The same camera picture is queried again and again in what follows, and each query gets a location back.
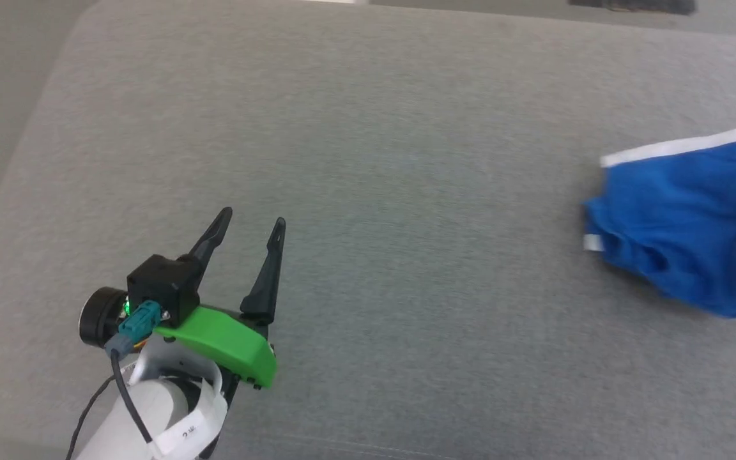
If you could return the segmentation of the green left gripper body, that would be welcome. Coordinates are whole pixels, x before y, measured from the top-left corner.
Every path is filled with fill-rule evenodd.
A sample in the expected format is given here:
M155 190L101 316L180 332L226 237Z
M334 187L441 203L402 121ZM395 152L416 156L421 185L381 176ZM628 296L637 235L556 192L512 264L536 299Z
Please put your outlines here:
M277 357L268 339L227 312L200 306L179 327L160 324L154 332L175 339L252 385L272 386Z

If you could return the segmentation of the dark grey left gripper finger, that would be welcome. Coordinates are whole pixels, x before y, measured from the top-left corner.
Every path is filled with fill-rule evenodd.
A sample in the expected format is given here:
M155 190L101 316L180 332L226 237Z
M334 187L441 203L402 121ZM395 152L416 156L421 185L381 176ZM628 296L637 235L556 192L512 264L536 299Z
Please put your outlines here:
M178 257L178 261L184 262L192 268L192 285L195 290L199 289L214 250L222 244L232 218L233 208L230 206L223 207L210 226L207 227L207 230L193 245L192 250Z
M277 297L286 238L286 221L278 218L266 244L266 258L249 294L243 298L241 317L254 324L271 324L277 311Z

